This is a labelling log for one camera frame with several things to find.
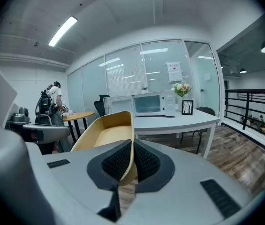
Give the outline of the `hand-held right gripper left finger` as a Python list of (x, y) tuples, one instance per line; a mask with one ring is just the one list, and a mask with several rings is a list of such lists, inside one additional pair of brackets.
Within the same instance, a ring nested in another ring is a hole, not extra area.
[(87, 164), (119, 144), (42, 155), (36, 144), (26, 143), (36, 181), (53, 210), (52, 225), (116, 225), (98, 215), (108, 207), (112, 192), (95, 185), (87, 173)]

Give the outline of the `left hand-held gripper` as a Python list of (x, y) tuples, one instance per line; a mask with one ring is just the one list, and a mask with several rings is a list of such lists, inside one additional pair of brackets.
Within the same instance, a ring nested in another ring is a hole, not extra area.
[(26, 107), (13, 106), (7, 116), (5, 129), (13, 132), (23, 131), (27, 141), (34, 143), (51, 143), (67, 138), (70, 129), (65, 126), (31, 124), (29, 111)]

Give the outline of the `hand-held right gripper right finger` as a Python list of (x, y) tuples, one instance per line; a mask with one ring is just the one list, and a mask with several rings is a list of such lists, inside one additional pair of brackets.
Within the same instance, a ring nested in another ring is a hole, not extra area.
[(253, 200), (243, 185), (205, 158), (155, 142), (144, 143), (168, 155), (175, 164), (175, 172), (161, 190), (137, 194), (122, 216), (122, 225), (215, 225), (222, 222), (224, 217), (200, 184), (205, 180), (215, 180), (242, 208)]

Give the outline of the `beige plastic bowl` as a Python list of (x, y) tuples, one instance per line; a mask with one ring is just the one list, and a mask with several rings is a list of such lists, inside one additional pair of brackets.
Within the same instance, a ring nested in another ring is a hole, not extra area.
[(96, 119), (80, 136), (72, 152), (107, 149), (87, 164), (88, 176), (103, 190), (115, 191), (137, 176), (134, 162), (134, 121), (129, 111)]

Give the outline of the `white microwave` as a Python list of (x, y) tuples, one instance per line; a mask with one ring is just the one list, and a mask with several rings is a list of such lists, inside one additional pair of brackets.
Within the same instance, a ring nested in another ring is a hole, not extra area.
[(151, 92), (131, 96), (103, 98), (106, 114), (129, 111), (133, 117), (165, 116), (176, 113), (174, 91)]

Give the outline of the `round wooden table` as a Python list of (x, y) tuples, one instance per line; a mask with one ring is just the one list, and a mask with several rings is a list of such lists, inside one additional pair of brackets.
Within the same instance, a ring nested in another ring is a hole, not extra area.
[(78, 120), (82, 119), (83, 120), (83, 125), (84, 125), (84, 130), (87, 129), (87, 121), (86, 118), (94, 115), (95, 112), (79, 112), (73, 115), (63, 115), (63, 121), (68, 123), (68, 127), (70, 129), (70, 134), (72, 136), (73, 142), (76, 143), (77, 139), (74, 135), (74, 130), (73, 130), (73, 126), (72, 123), (74, 123), (74, 127), (76, 129), (76, 133), (77, 133), (77, 138), (79, 138), (81, 136), (81, 132), (80, 132), (80, 128), (78, 125)]

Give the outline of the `black office chair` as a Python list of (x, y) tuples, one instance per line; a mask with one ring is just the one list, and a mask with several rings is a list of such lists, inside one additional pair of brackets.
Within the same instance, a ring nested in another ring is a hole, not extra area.
[(109, 97), (109, 95), (99, 95), (99, 100), (94, 102), (94, 106), (100, 117), (105, 116), (104, 98)]

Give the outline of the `white rectangular table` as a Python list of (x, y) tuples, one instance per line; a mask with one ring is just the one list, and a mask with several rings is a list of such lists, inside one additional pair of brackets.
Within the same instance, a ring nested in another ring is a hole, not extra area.
[(139, 135), (179, 134), (206, 129), (207, 138), (204, 142), (201, 156), (207, 158), (215, 128), (219, 122), (219, 117), (195, 109), (192, 115), (182, 115), (176, 112), (174, 117), (135, 117), (134, 133), (135, 138), (138, 138)]

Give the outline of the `dark side chair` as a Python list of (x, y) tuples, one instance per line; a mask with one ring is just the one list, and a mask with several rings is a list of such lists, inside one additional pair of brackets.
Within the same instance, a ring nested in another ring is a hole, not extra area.
[[(201, 112), (206, 113), (206, 114), (209, 114), (209, 115), (212, 115), (212, 116), (216, 115), (215, 111), (213, 109), (209, 108), (209, 107), (199, 107), (199, 108), (196, 108), (196, 110), (197, 111), (201, 111)], [(196, 155), (199, 153), (199, 148), (200, 148), (200, 145), (201, 145), (203, 133), (209, 134), (207, 142), (212, 142), (213, 136), (214, 136), (214, 132), (215, 132), (215, 128), (211, 128), (211, 129), (204, 128), (204, 129), (194, 130), (193, 131), (192, 137), (194, 137), (195, 133), (198, 133), (198, 135), (199, 135), (199, 142), (198, 142), (198, 146), (197, 146), (197, 150), (196, 150)]]

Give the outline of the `long ceiling light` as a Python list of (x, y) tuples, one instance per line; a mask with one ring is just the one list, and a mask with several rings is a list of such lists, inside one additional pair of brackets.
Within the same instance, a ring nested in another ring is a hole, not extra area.
[(49, 42), (49, 46), (55, 47), (55, 45), (59, 42), (61, 37), (74, 25), (76, 24), (77, 19), (73, 16), (69, 17), (64, 24), (58, 29), (58, 31), (55, 33), (55, 35), (52, 37), (52, 39)]

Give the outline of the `white and pink flower bouquet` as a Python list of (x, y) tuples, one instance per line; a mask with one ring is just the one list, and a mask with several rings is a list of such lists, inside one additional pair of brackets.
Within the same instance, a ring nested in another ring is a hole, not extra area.
[(184, 97), (192, 90), (192, 87), (189, 84), (182, 82), (182, 83), (175, 83), (171, 90), (173, 90), (176, 95)]

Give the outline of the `black metal railing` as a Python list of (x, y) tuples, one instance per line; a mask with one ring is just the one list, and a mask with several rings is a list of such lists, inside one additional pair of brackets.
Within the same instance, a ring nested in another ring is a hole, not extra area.
[(265, 89), (225, 90), (224, 118), (265, 136)]

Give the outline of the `white paper notice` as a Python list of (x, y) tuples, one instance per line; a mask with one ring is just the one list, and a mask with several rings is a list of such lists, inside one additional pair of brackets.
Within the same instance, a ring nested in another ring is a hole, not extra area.
[(166, 62), (167, 73), (169, 81), (181, 82), (182, 81), (182, 70), (180, 62)]

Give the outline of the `black picture frame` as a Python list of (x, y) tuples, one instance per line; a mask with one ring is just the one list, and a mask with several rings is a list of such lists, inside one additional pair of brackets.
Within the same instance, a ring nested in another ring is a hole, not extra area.
[(182, 101), (182, 115), (193, 115), (193, 100)]

